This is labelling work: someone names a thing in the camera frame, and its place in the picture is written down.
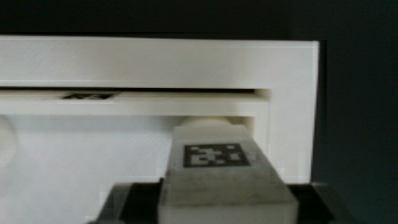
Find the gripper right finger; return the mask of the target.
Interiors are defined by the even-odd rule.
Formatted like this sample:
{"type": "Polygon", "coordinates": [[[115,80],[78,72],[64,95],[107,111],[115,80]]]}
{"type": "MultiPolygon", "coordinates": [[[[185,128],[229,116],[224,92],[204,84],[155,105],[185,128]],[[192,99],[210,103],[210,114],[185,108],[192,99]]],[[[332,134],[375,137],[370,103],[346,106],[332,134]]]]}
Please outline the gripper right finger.
{"type": "Polygon", "coordinates": [[[336,191],[325,183],[290,184],[298,200],[297,224],[355,224],[336,191]]]}

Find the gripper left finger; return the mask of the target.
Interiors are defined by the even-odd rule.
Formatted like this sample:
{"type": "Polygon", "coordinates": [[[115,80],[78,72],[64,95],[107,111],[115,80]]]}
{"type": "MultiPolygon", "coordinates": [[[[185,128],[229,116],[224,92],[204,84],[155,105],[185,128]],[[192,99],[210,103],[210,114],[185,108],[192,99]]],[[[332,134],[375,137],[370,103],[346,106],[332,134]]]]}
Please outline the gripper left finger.
{"type": "Polygon", "coordinates": [[[162,182],[117,183],[87,224],[158,224],[162,182]]]}

